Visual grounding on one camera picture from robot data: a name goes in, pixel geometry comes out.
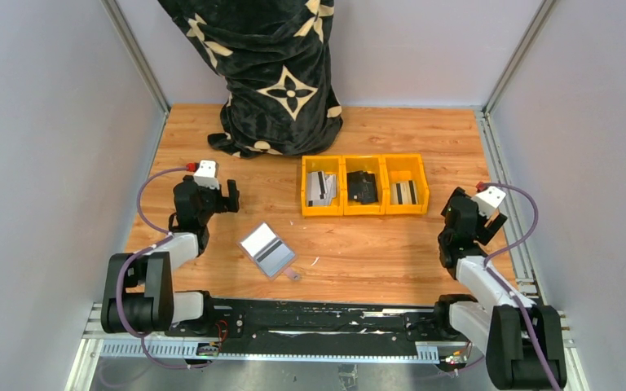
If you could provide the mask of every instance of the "cable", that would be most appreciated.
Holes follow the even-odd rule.
[[[546,377],[548,378],[549,383],[551,384],[551,387],[553,388],[553,390],[560,391],[560,385],[558,385],[558,381],[555,379],[555,375],[553,374],[553,371],[551,371],[550,369],[548,360],[546,360],[544,351],[541,348],[541,344],[539,343],[538,338],[536,338],[534,325],[531,323],[531,319],[529,318],[529,313],[527,313],[527,307],[524,306],[524,303],[522,303],[522,300],[519,298],[517,293],[512,289],[512,287],[510,287],[507,281],[502,279],[498,275],[498,273],[496,273],[493,270],[492,267],[488,267],[488,262],[493,257],[496,257],[506,251],[509,251],[512,248],[519,246],[522,242],[524,242],[524,240],[526,240],[529,236],[531,236],[531,233],[534,231],[534,229],[536,228],[536,225],[539,223],[539,207],[536,205],[536,201],[534,201],[534,197],[532,197],[529,193],[527,193],[523,189],[520,189],[519,187],[512,186],[512,185],[505,185],[502,183],[484,183],[483,186],[484,187],[490,187],[490,186],[503,187],[505,189],[516,191],[517,193],[525,196],[531,203],[531,207],[534,209],[534,222],[531,224],[529,231],[527,231],[527,233],[524,234],[524,236],[519,238],[517,241],[515,241],[511,245],[503,247],[500,250],[497,250],[491,253],[490,255],[488,255],[483,260],[483,267],[486,269],[486,272],[510,295],[510,297],[512,297],[514,302],[517,303],[517,307],[519,307],[519,311],[522,313],[522,317],[524,318],[524,324],[527,327],[527,332],[529,333],[529,339],[531,341],[531,344],[534,346],[536,357],[539,359],[539,362],[541,363],[541,366],[543,367]]]
[[[490,262],[491,259],[493,259],[494,257],[497,257],[501,255],[502,253],[508,252],[509,250],[524,243],[524,240],[529,239],[529,236],[531,236],[531,234],[534,232],[534,229],[539,224],[539,207],[536,205],[536,201],[534,201],[534,197],[532,197],[529,193],[520,189],[519,187],[512,186],[512,185],[505,185],[504,183],[480,183],[480,185],[483,186],[484,188],[494,186],[494,187],[503,187],[504,189],[516,191],[517,193],[525,196],[527,200],[529,200],[531,207],[534,209],[534,222],[531,223],[531,227],[529,228],[529,231],[527,231],[526,234],[524,234],[521,238],[517,239],[514,243],[508,246],[505,246],[497,251],[494,251],[493,253],[488,254],[488,256],[483,260],[483,266],[486,267],[486,265],[488,265],[488,262]]]
[[[154,175],[152,175],[150,178],[148,178],[147,181],[145,181],[145,183],[143,183],[143,185],[140,187],[140,190],[138,191],[138,196],[135,197],[135,207],[138,209],[138,215],[140,216],[140,219],[143,220],[143,222],[145,222],[145,224],[147,224],[150,228],[152,228],[155,231],[159,231],[163,234],[168,234],[169,231],[165,230],[164,228],[160,227],[160,226],[156,226],[153,222],[151,222],[147,217],[145,217],[145,213],[143,213],[143,209],[140,207],[140,199],[143,197],[143,191],[145,191],[145,187],[148,186],[148,184],[150,182],[152,182],[152,180],[154,178],[160,177],[164,174],[168,174],[168,173],[175,173],[178,171],[195,171],[194,168],[195,164],[191,163],[188,165],[185,165],[183,167],[175,167],[173,169],[163,169],[162,171],[160,171],[159,173],[156,173]]]

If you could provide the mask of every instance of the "wooden table surface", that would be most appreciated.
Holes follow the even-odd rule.
[[[175,105],[152,167],[155,173],[190,161],[216,160],[225,190],[227,179],[235,179],[240,190],[241,211],[214,215],[205,253],[174,272],[175,291],[414,305],[432,305],[441,294],[467,292],[441,267],[436,237],[443,229],[440,211],[454,188],[464,187],[473,194],[474,185],[489,178],[473,112],[344,108],[342,132],[325,154],[420,152],[430,187],[428,213],[304,218],[299,198],[301,160],[283,156],[242,160],[212,150],[206,136],[222,132],[219,109],[218,105]],[[165,226],[174,211],[172,189],[182,177],[182,173],[168,174],[146,189],[143,211],[156,224]],[[292,267],[301,281],[284,275],[270,281],[237,246],[260,222],[267,222],[297,253]],[[135,251],[161,237],[136,218],[127,249]],[[498,235],[488,249],[504,245],[504,236]],[[507,255],[494,264],[514,280]]]

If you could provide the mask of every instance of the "yellow bin divider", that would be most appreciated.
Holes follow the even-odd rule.
[[[324,171],[337,175],[337,197],[330,206],[308,206],[306,202],[306,174]],[[344,207],[341,200],[346,200],[346,171],[341,156],[304,156],[301,162],[301,213],[304,216],[341,216]]]
[[[382,155],[344,155],[342,159],[346,169],[344,173],[345,177],[347,173],[353,173],[355,171],[365,171],[369,174],[375,174],[378,194],[378,202],[366,205],[361,204],[359,201],[349,200],[348,196],[345,197],[344,200],[342,200],[344,215],[385,214],[385,208],[390,202],[390,184],[387,182],[387,170],[385,169],[385,162],[382,159]]]
[[[417,187],[417,203],[393,205],[387,201],[386,214],[425,214],[428,211],[428,182],[425,180],[423,159],[419,153],[383,155],[390,186],[397,182],[414,181]]]
[[[330,206],[308,206],[306,202],[306,174],[315,171],[337,175],[337,197]],[[360,202],[348,200],[346,174],[355,171],[376,174],[378,202],[362,205]],[[418,153],[304,156],[301,173],[301,207],[302,215],[306,217],[425,214],[428,211],[430,192],[423,159]],[[416,184],[417,204],[393,205],[390,199],[390,186],[409,180]]]

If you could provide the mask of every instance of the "floor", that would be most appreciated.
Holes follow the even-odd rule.
[[[325,154],[420,152],[430,187],[425,216],[307,217],[300,212],[301,161],[283,156],[241,160],[213,151],[207,134],[222,131],[218,105],[175,105],[152,172],[203,159],[219,163],[226,187],[235,179],[241,211],[215,215],[205,253],[174,272],[174,290],[208,290],[213,296],[312,301],[432,305],[441,294],[467,292],[438,259],[440,211],[455,187],[474,191],[488,180],[474,113],[468,110],[345,108],[344,126]],[[174,211],[172,188],[183,174],[169,174],[148,186],[143,210],[156,224]],[[267,222],[298,254],[293,268],[302,279],[270,281],[242,253],[237,242]],[[161,234],[136,218],[127,249],[145,247]],[[488,246],[505,245],[498,235]],[[507,255],[494,260],[510,281]]]

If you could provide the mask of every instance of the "white wall panel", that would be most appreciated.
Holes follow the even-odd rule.
[[[626,3],[558,2],[492,118],[590,387],[626,389]]]
[[[64,388],[161,120],[101,2],[0,2],[0,390]]]
[[[118,0],[171,103],[222,103],[203,64],[157,0]],[[482,105],[540,0],[337,0],[333,86],[344,104]]]

